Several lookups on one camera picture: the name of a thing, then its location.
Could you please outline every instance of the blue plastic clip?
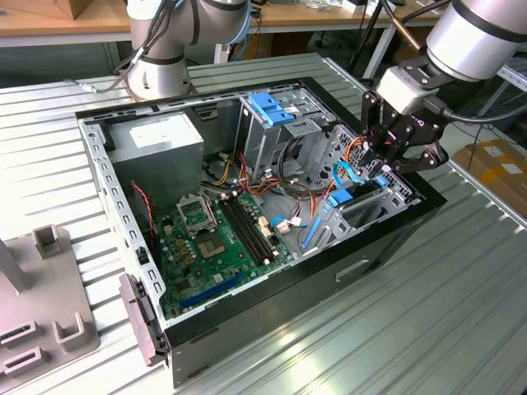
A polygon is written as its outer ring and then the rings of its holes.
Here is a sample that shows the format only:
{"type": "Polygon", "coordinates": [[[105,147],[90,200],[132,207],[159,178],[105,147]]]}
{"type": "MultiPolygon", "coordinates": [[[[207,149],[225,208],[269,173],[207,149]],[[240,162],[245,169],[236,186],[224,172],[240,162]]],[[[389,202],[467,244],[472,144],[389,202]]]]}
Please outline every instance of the blue plastic clip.
{"type": "Polygon", "coordinates": [[[285,111],[280,102],[267,92],[249,95],[249,102],[271,126],[282,125],[295,120],[295,117],[285,111]]]}
{"type": "Polygon", "coordinates": [[[353,196],[346,189],[339,189],[328,196],[328,202],[333,207],[338,207],[352,199],[353,196]]]}
{"type": "Polygon", "coordinates": [[[386,188],[386,186],[388,185],[388,180],[386,179],[386,177],[384,175],[378,175],[374,178],[375,182],[379,184],[379,186],[381,187],[381,189],[384,189],[386,188]]]}

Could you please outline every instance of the metal table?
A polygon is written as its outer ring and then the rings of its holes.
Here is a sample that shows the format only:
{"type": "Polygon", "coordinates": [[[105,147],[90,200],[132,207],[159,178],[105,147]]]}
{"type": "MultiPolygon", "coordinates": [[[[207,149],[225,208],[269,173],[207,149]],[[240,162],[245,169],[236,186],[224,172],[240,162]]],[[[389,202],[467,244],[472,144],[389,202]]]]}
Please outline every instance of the metal table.
{"type": "MultiPolygon", "coordinates": [[[[361,87],[313,54],[190,74],[201,92],[311,76],[354,114],[360,109],[361,87]]],[[[50,222],[68,229],[101,338],[98,350],[17,394],[173,393],[164,365],[143,364],[119,299],[124,265],[72,117],[130,101],[123,88],[93,95],[62,82],[0,91],[0,237],[50,222]]],[[[423,174],[448,203],[387,266],[179,393],[520,394],[527,387],[527,235],[512,211],[459,172],[445,165],[423,174]]]]}

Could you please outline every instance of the cardboard box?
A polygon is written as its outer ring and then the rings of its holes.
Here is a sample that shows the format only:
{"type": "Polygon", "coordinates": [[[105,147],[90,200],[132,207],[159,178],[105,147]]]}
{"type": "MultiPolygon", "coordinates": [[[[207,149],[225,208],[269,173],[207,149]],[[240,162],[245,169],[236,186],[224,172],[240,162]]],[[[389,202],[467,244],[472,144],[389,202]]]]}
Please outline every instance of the cardboard box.
{"type": "Polygon", "coordinates": [[[0,7],[73,20],[91,0],[0,0],[0,7]]]}
{"type": "MultiPolygon", "coordinates": [[[[467,169],[472,144],[453,159],[467,169]]],[[[527,158],[505,140],[476,144],[470,173],[505,203],[527,218],[527,158]]]]}

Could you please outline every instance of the expansion slot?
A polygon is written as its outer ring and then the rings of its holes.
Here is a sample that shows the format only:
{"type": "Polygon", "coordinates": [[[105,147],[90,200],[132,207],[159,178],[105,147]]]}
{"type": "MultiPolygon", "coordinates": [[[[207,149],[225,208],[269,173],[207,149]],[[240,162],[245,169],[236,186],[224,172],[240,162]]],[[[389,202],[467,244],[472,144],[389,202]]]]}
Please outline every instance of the expansion slot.
{"type": "Polygon", "coordinates": [[[256,230],[251,219],[240,203],[233,198],[219,202],[223,215],[257,265],[269,264],[273,260],[273,251],[264,237],[256,230]]]}
{"type": "Polygon", "coordinates": [[[181,300],[180,308],[185,309],[187,307],[194,306],[195,304],[203,302],[204,300],[210,299],[213,296],[222,293],[224,290],[228,290],[229,288],[232,288],[238,282],[238,279],[243,274],[244,272],[239,272],[238,274],[229,278],[228,280],[225,280],[224,282],[221,282],[213,286],[212,288],[209,288],[208,290],[203,291],[201,294],[197,294],[186,300],[181,300]]]}

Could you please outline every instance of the yellow wire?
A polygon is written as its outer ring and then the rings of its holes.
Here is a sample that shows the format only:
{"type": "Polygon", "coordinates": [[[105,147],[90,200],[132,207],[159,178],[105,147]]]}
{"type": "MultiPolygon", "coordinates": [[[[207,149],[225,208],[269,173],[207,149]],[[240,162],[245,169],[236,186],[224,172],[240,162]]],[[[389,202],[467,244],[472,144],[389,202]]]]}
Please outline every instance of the yellow wire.
{"type": "Polygon", "coordinates": [[[227,181],[227,177],[229,176],[229,168],[231,167],[231,161],[228,160],[226,163],[225,163],[225,171],[223,172],[223,176],[215,183],[212,183],[216,186],[218,185],[222,185],[223,183],[225,183],[227,181]]]}

